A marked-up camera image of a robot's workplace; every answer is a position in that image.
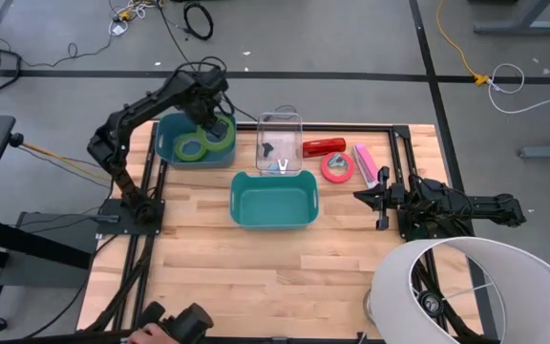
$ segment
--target lamp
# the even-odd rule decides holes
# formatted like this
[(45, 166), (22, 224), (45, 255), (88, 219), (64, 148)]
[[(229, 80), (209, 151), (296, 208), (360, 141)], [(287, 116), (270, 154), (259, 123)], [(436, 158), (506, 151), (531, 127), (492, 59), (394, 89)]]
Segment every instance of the lamp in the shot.
[(503, 308), (501, 344), (550, 343), (550, 266), (516, 247), (458, 237), (397, 247), (374, 274), (370, 316), (388, 344), (457, 343), (419, 306), (411, 283), (415, 262), (440, 244), (466, 254), (491, 278)]

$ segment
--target red object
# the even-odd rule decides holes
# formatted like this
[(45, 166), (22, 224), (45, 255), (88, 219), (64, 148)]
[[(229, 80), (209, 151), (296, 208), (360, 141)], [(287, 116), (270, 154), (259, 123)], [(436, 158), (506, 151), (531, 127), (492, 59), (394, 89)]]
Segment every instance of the red object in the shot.
[(326, 139), (303, 142), (303, 158), (319, 157), (330, 152), (345, 152), (345, 139)]
[(326, 178), (326, 180), (331, 183), (344, 183), (348, 181), (349, 178), (351, 178), (351, 176), (353, 175), (353, 160), (349, 155), (345, 153), (339, 153), (341, 154), (341, 157), (345, 159), (345, 162), (348, 166), (348, 171), (342, 176), (337, 176), (332, 174), (332, 172), (328, 170), (328, 162), (330, 161), (330, 159), (332, 159), (332, 157), (334, 157), (335, 154), (336, 152), (331, 152), (322, 159), (322, 163), (320, 166), (320, 169), (322, 170), (322, 176), (324, 176), (324, 178)]

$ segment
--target pink marker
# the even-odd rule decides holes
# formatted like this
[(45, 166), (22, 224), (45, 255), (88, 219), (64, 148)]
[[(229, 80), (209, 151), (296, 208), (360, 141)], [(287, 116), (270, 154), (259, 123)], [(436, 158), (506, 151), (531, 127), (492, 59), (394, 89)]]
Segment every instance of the pink marker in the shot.
[(355, 144), (352, 153), (367, 186), (374, 187), (377, 185), (377, 166), (370, 156), (367, 146), (364, 143)]

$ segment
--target duct tape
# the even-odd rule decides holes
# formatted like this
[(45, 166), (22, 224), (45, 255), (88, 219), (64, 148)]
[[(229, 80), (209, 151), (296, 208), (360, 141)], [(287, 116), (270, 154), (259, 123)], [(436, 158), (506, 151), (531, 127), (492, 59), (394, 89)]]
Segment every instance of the duct tape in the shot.
[[(348, 171), (342, 176), (334, 175), (332, 174), (332, 172), (328, 170), (328, 162), (330, 161), (330, 159), (334, 158), (335, 154), (340, 154), (341, 158), (345, 160), (345, 163), (348, 166)], [(344, 183), (348, 181), (353, 175), (353, 160), (349, 155), (345, 153), (331, 152), (322, 159), (320, 169), (322, 170), (322, 176), (324, 176), (324, 178), (326, 178), (327, 181), (331, 183)]]
[(235, 126), (233, 125), (233, 122), (230, 120), (230, 118), (223, 114), (217, 114), (216, 117), (218, 118), (218, 120), (223, 121), (227, 126), (226, 136), (224, 137), (224, 139), (218, 142), (210, 141), (207, 138), (207, 131), (205, 131), (205, 129), (201, 127), (197, 128), (197, 135), (202, 145), (207, 148), (207, 150), (213, 152), (219, 152), (228, 148), (231, 144), (233, 144), (233, 141), (235, 140)]
[[(191, 142), (196, 142), (201, 148), (199, 148), (199, 151), (194, 154), (184, 153), (183, 147)], [(176, 157), (178, 157), (181, 161), (197, 161), (204, 157), (205, 153), (207, 153), (207, 148), (205, 148), (201, 140), (199, 140), (197, 134), (184, 134), (178, 137), (178, 140), (176, 141)]]

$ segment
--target gray floor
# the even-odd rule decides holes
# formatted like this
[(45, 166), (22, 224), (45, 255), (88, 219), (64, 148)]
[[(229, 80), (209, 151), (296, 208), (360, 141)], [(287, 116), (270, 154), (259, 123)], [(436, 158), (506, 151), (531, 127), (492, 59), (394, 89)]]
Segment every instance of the gray floor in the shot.
[[(528, 2), (532, 1), (488, 7), (451, 1), (442, 23), (467, 51), (477, 72), (490, 74), (497, 64), (511, 62), (528, 75), (541, 76), (545, 68), (550, 72), (550, 36), (489, 37), (472, 32), (474, 21), (518, 15)], [(437, 1), (419, 3), (436, 72), (466, 75), (457, 52), (436, 29)], [(221, 0), (204, 5), (216, 21), (210, 42), (184, 41), (184, 34), (174, 30), (191, 59), (214, 54), (231, 71), (425, 74), (407, 1)], [(105, 44), (108, 11), (106, 1), (15, 0), (0, 36), (30, 62), (53, 62), (65, 56), (69, 42), (76, 42), (81, 53)], [(166, 11), (181, 22), (180, 6), (171, 4)], [(550, 8), (543, 17), (550, 19)], [(160, 18), (149, 11), (102, 54), (66, 61), (56, 69), (166, 71), (180, 63)], [(26, 77), (0, 94), (0, 114), (16, 116), (15, 130), (27, 141), (88, 159), (86, 142), (108, 114), (160, 83), (153, 78)], [(436, 124), (428, 83), (232, 79), (230, 86), (228, 94), (235, 104), (252, 114), (289, 103), (296, 105), (304, 121)], [(527, 224), (514, 229), (476, 222), (477, 234), (526, 249), (550, 263), (550, 161), (517, 158), (524, 145), (550, 144), (550, 105), (509, 116), (492, 107), (484, 88), (441, 83), (440, 89), (466, 191), (512, 193), (528, 218)], [(527, 86), (514, 97), (496, 101), (518, 109), (549, 97), (550, 86)], [(8, 149), (0, 164), (0, 221), (6, 223), (14, 222), (20, 211), (83, 211), (98, 205), (105, 193), (17, 150)], [(11, 327), (0, 333), (0, 339), (40, 327), (73, 294), (74, 290), (6, 290), (0, 316), (7, 317)], [(49, 333), (72, 331), (78, 312), (76, 303)]]

